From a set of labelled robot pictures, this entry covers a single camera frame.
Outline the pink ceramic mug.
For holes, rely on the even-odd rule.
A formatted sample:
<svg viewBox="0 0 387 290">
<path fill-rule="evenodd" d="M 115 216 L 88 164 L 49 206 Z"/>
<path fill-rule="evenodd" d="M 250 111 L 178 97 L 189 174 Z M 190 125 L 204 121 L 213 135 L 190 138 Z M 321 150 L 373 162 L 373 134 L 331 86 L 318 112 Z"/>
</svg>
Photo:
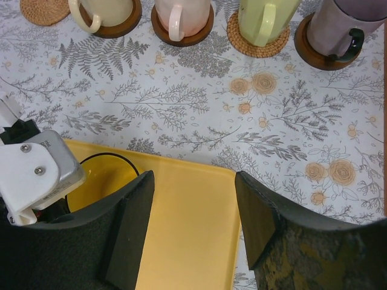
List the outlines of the pink ceramic mug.
<svg viewBox="0 0 387 290">
<path fill-rule="evenodd" d="M 210 0 L 155 0 L 157 15 L 171 41 L 191 37 L 207 24 Z"/>
</svg>

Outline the brown wooden coaster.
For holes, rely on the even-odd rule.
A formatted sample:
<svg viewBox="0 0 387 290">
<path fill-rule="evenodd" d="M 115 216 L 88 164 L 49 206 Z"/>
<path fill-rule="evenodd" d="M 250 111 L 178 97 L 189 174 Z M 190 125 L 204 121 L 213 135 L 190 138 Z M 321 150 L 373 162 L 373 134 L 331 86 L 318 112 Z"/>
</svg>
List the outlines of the brown wooden coaster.
<svg viewBox="0 0 387 290">
<path fill-rule="evenodd" d="M 142 14 L 142 6 L 140 1 L 133 1 L 134 9 L 127 20 L 123 23 L 116 25 L 114 27 L 101 27 L 96 33 L 92 33 L 93 35 L 105 39 L 112 39 L 124 36 L 132 31 L 137 24 L 140 22 L 141 14 Z M 82 15 L 83 20 L 86 24 L 90 25 L 92 23 L 91 18 L 85 9 L 81 6 L 80 13 Z"/>
<path fill-rule="evenodd" d="M 343 69 L 348 65 L 350 65 L 360 54 L 361 48 L 358 49 L 358 51 L 355 52 L 355 55 L 351 56 L 348 60 L 339 61 L 339 60 L 333 60 L 332 58 L 329 58 L 327 56 L 324 56 L 323 54 L 318 53 L 309 44 L 307 39 L 307 28 L 313 16 L 314 16 L 314 13 L 304 18 L 299 24 L 294 35 L 294 45 L 300 57 L 310 66 L 324 71 L 335 71 L 335 70 Z"/>
<path fill-rule="evenodd" d="M 210 0 L 155 1 L 151 22 L 163 42 L 188 47 L 203 41 L 211 32 L 214 10 Z"/>
</svg>

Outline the cream beige mug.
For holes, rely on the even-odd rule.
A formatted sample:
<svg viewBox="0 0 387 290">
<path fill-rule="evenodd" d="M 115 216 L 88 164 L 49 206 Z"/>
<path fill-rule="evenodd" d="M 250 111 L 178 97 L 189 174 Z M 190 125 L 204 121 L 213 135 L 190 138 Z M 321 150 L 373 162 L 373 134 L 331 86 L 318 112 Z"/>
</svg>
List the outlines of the cream beige mug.
<svg viewBox="0 0 387 290">
<path fill-rule="evenodd" d="M 114 27 L 130 17 L 134 4 L 130 0 L 68 0 L 70 13 L 78 26 L 87 33 L 96 33 L 101 27 Z M 80 13 L 83 7 L 92 20 L 86 24 Z"/>
</svg>

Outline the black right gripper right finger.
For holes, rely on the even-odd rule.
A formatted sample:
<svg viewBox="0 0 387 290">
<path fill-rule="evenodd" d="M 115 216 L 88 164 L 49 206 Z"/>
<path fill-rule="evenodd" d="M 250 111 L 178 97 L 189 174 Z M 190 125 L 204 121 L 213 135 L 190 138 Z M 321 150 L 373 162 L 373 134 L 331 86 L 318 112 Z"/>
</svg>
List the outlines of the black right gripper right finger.
<svg viewBox="0 0 387 290">
<path fill-rule="evenodd" d="M 385 289 L 386 221 L 311 211 L 246 172 L 235 176 L 247 263 L 259 289 Z"/>
</svg>

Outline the yellow plastic tray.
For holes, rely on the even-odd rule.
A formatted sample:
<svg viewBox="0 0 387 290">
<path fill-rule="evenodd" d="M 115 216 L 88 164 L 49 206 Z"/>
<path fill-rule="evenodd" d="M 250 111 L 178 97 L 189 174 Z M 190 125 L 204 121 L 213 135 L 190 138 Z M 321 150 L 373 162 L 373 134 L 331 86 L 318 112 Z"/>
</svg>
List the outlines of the yellow plastic tray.
<svg viewBox="0 0 387 290">
<path fill-rule="evenodd" d="M 137 289 L 232 289 L 240 219 L 235 173 L 113 149 L 155 176 Z"/>
</svg>

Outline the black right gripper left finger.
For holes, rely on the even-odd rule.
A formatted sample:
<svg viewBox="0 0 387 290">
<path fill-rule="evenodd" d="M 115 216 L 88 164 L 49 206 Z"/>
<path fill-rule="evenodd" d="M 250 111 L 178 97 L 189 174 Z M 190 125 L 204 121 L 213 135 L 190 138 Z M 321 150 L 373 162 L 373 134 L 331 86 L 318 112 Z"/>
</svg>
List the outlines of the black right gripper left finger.
<svg viewBox="0 0 387 290">
<path fill-rule="evenodd" d="M 147 171 L 52 223 L 1 222 L 1 288 L 134 289 L 154 190 Z"/>
</svg>

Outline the purple grey mug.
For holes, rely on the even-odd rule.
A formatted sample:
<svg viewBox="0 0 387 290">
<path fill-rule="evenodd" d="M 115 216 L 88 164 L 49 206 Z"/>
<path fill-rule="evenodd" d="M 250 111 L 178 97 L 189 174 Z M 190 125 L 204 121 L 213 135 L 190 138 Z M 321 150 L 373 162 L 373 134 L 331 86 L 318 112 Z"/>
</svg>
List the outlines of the purple grey mug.
<svg viewBox="0 0 387 290">
<path fill-rule="evenodd" d="M 386 0 L 322 1 L 307 28 L 307 40 L 321 55 L 348 62 L 385 19 Z"/>
</svg>

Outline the white mug green handle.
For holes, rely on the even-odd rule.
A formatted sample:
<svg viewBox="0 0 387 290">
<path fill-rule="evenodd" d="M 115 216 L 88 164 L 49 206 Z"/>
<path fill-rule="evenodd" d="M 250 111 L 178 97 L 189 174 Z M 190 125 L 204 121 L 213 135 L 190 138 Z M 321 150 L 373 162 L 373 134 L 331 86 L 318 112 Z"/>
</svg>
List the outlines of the white mug green handle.
<svg viewBox="0 0 387 290">
<path fill-rule="evenodd" d="M 301 0 L 241 0 L 238 25 L 241 36 L 250 44 L 264 47 L 286 28 Z"/>
</svg>

